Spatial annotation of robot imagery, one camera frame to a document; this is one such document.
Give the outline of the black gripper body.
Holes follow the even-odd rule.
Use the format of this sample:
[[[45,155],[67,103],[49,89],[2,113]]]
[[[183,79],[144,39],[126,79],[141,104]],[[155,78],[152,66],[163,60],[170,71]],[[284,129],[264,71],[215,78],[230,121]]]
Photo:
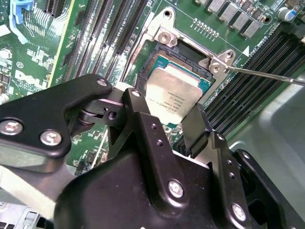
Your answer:
[[[177,216],[164,217],[151,203],[139,157],[125,152],[76,177],[60,194],[54,211],[56,229],[239,229],[212,211],[210,170],[175,154],[186,178],[190,202]]]

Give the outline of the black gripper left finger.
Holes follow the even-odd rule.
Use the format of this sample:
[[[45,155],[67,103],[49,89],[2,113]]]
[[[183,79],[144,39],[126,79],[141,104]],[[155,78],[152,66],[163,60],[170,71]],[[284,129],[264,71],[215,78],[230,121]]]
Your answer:
[[[155,209],[186,208],[183,172],[143,94],[133,88],[113,90],[94,74],[3,104],[0,162],[31,172],[55,172],[71,148],[71,137],[96,123],[109,127],[110,160],[125,152],[139,157]]]

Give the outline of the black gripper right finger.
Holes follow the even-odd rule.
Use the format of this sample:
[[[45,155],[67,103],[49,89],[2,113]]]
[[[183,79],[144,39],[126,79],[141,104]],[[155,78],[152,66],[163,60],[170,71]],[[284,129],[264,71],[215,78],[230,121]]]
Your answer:
[[[222,229],[251,229],[252,216],[238,162],[226,139],[209,124],[199,103],[182,120],[183,143],[180,152],[210,169],[212,215]]]

